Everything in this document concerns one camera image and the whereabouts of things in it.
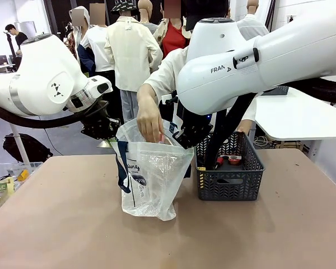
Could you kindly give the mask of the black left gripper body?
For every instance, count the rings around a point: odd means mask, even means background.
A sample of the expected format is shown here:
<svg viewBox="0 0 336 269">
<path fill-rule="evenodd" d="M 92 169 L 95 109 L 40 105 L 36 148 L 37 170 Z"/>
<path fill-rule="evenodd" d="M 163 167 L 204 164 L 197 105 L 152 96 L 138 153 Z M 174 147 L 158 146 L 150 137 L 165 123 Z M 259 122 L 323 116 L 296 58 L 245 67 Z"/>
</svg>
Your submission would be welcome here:
<svg viewBox="0 0 336 269">
<path fill-rule="evenodd" d="M 120 127 L 120 120 L 108 115 L 106 110 L 89 114 L 81 123 L 81 133 L 96 140 L 114 138 Z"/>
</svg>

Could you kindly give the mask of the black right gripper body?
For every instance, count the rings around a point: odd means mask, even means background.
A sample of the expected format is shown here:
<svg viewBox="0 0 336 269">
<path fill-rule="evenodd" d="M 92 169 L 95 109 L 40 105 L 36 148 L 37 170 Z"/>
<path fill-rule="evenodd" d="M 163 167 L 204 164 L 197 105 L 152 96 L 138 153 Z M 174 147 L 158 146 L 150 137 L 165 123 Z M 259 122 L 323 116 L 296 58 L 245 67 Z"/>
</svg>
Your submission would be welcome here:
<svg viewBox="0 0 336 269">
<path fill-rule="evenodd" d="M 182 134 L 180 140 L 203 140 L 211 131 L 212 114 L 197 115 L 186 108 L 179 112 L 179 118 L 183 121 L 181 125 Z"/>
</svg>

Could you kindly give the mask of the person's right hand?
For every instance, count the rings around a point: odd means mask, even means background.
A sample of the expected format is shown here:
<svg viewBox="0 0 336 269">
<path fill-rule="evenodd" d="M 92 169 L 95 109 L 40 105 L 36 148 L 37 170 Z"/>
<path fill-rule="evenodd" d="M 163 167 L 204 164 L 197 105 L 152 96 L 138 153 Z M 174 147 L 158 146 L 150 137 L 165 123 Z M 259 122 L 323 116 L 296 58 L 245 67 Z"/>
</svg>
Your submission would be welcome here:
<svg viewBox="0 0 336 269">
<path fill-rule="evenodd" d="M 164 130 L 158 107 L 139 108 L 137 124 L 141 135 L 147 142 L 161 141 Z"/>
</svg>

